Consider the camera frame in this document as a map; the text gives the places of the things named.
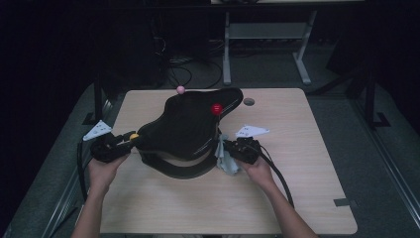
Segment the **hand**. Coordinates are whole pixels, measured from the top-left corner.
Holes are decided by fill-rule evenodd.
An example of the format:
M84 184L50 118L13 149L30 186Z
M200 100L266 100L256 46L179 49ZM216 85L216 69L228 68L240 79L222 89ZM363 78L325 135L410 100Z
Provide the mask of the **hand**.
M125 155L111 163L99 162L92 159L89 163L89 177L90 177L90 190L89 194L97 194L105 196L108 192L111 182L117 174L117 169L129 157L130 154Z
M235 161L245 170L245 172L247 172L250 179L257 185L262 188L269 188L270 186L275 185L271 175L271 167L262 157L259 157L253 165L238 160Z

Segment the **dark background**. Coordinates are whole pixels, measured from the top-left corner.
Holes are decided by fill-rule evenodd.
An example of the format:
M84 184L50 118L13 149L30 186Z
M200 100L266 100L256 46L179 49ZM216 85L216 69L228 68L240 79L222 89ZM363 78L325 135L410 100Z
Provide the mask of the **dark background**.
M339 74L367 57L373 59L376 81L420 133L420 21L419 8L412 2L370 1L350 12L321 10L311 42L337 42L329 68ZM164 80L165 62L155 55L153 34L165 36L174 50L205 58L208 39L222 39L218 26L223 16L166 13L164 27L156 32L148 24L154 15L98 16L71 1L2 0L0 95L6 110L1 116L5 153L0 162L0 232L12 219L77 99L96 77L102 78L110 98L128 89L157 88ZM243 21L247 17L238 15Z

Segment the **black controller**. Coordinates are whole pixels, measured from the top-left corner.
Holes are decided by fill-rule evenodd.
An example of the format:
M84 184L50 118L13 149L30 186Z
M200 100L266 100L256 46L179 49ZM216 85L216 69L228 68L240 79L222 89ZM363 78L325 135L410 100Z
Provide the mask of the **black controller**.
M238 138L236 141L225 140L225 150L229 152L231 157L253 165L259 158L261 150L260 142L250 138Z

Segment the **gray floor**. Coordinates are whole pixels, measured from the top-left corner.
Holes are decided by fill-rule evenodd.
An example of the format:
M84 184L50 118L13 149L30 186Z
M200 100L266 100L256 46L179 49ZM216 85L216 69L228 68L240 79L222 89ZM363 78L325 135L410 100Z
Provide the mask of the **gray floor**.
M289 45L282 46L278 51L260 50L251 57L232 58L232 86L300 87L311 91L337 77L325 68L333 47L311 45L304 62L313 83L304 86L292 60L291 52L294 50L295 45ZM212 60L221 65L221 57ZM214 64L192 62L184 67L193 74L187 89L204 88L217 80L220 73ZM175 73L179 78L186 76L182 70L175 70ZM223 86L219 82L214 88ZM360 113L363 97L356 101L347 99L344 96L346 88L346 84L339 85L322 96L309 96L308 101L359 226L358 232L351 237L420 237L419 227L401 198L391 171L385 166L384 152L378 148L380 145L386 148L412 192L419 197L420 138L396 109L391 97L380 87L376 91L375 109L385 114L391 127L378 128L373 132ZM112 108L104 119L109 125L113 125L123 99L124 93L112 102ZM92 111L93 89L90 86L62 128L17 211L7 237L49 237L56 227L52 217L63 218L72 207L77 207L56 233L56 237L69 237L82 199L78 186L67 186L75 175L76 145L91 128L82 125L82 122L85 115ZM107 234L102 237L140 236Z

